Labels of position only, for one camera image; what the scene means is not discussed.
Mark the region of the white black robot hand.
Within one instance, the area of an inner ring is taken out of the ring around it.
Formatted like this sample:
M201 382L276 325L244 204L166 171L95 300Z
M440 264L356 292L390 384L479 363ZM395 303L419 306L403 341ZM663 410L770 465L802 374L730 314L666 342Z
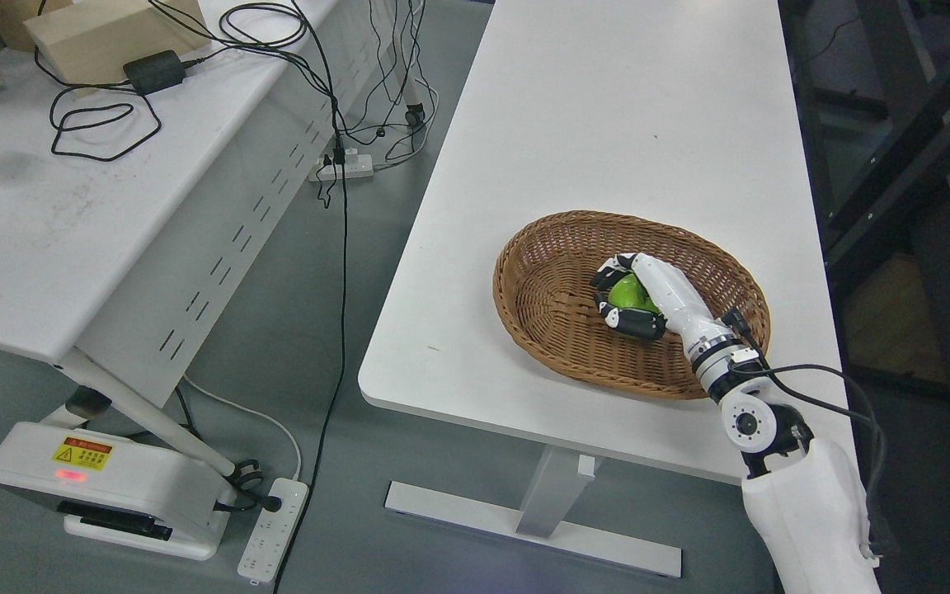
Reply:
M628 274L643 286L657 313L634 307L617 307L608 301L612 287ZM719 343L739 343L736 334L712 317L701 294L676 266L644 252L618 253L604 261L592 277L593 299L607 326L629 336L656 341L664 331L680 336L684 353L693 365Z

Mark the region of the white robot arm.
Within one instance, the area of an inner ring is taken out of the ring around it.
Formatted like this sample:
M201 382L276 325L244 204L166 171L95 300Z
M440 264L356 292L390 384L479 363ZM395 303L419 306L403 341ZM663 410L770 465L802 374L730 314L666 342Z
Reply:
M715 321L681 332L698 382L749 473L744 508L788 593L877 593L866 490L844 449L814 435L763 373L757 352Z

